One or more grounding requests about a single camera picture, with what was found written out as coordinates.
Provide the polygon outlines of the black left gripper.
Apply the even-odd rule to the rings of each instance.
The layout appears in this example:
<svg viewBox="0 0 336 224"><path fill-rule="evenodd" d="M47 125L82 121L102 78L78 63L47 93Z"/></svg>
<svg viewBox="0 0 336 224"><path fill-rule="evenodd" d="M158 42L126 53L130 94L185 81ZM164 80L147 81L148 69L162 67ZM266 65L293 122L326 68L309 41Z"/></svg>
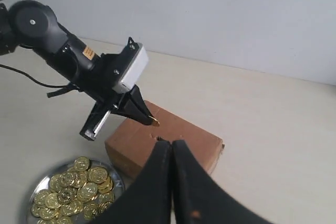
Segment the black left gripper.
<svg viewBox="0 0 336 224"><path fill-rule="evenodd" d="M146 106L140 89L135 85L131 91L117 94L113 89L131 63L131 54L102 54L91 70L84 69L77 57L73 57L76 71L69 83L69 90L84 92L95 100L95 104L86 119L80 135L87 140L95 140L106 118L117 102L115 114L135 120L143 125L152 125L153 115Z"/></svg>

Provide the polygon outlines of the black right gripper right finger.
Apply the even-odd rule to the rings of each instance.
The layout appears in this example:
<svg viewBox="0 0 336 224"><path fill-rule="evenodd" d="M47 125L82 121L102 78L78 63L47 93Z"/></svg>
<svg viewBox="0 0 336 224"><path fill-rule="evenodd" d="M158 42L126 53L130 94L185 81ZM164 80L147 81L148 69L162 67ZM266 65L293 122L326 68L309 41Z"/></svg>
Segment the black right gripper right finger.
<svg viewBox="0 0 336 224"><path fill-rule="evenodd" d="M270 223L221 189L184 140L172 143L176 223Z"/></svg>

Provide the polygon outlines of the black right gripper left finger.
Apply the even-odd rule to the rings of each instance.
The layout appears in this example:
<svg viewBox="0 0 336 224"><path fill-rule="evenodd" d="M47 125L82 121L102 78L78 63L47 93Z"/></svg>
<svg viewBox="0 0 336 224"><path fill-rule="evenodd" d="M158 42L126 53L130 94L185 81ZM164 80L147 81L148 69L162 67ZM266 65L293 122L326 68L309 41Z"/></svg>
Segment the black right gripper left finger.
<svg viewBox="0 0 336 224"><path fill-rule="evenodd" d="M170 223L171 144L157 141L135 181L91 223Z"/></svg>

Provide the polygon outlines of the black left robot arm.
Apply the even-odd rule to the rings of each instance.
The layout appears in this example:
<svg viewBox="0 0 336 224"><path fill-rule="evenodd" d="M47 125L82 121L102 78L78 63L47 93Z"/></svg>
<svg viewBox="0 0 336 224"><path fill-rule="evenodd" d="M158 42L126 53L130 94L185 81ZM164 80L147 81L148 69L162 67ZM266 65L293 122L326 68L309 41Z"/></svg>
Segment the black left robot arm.
<svg viewBox="0 0 336 224"><path fill-rule="evenodd" d="M95 140L110 114L143 125L159 124L136 84L149 61L141 43L129 38L120 53L98 55L62 26L49 6L24 0L10 8L1 5L1 54L19 46L34 51L69 81L55 86L48 97L77 90L94 99L80 131L84 138Z"/></svg>

